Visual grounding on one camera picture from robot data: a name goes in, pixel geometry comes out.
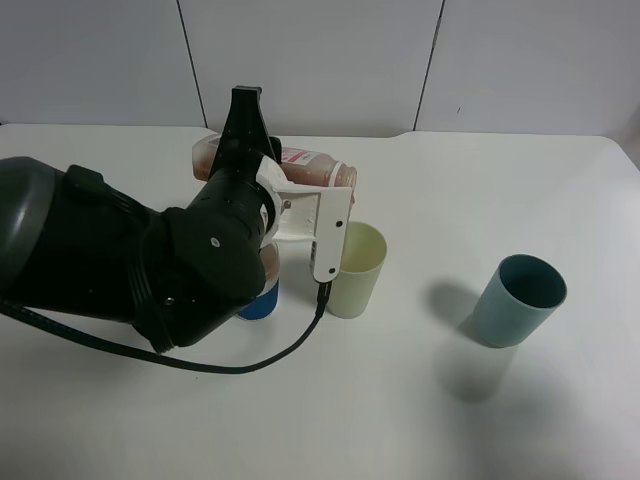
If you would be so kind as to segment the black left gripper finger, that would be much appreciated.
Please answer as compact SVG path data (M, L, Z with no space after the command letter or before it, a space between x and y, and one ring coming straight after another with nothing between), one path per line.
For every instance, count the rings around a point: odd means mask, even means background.
M261 107L260 87L236 86L209 173L211 179L219 170L236 172L254 180L262 159L270 156L270 136Z

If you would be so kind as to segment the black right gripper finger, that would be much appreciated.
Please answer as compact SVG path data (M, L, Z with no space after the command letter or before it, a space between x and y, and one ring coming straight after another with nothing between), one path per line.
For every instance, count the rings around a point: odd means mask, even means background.
M271 148L272 148L273 153L274 153L273 159L277 163L281 163L282 162L282 142L281 142L281 140L276 136L270 136L269 140L270 140Z

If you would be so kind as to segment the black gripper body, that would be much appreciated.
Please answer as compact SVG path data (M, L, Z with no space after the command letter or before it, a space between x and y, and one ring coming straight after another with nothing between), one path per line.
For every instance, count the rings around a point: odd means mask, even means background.
M273 225L273 204L257 181L263 154L252 149L196 153L192 158L194 177L205 182L189 209L230 217L250 235L265 235Z

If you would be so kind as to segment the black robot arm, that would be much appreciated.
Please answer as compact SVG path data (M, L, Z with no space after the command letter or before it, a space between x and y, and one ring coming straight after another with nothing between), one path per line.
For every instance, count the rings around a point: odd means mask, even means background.
M261 89L238 86L205 186L154 211L73 165L1 163L1 299L132 325L164 353L190 346L263 290L275 209L257 173L274 155Z

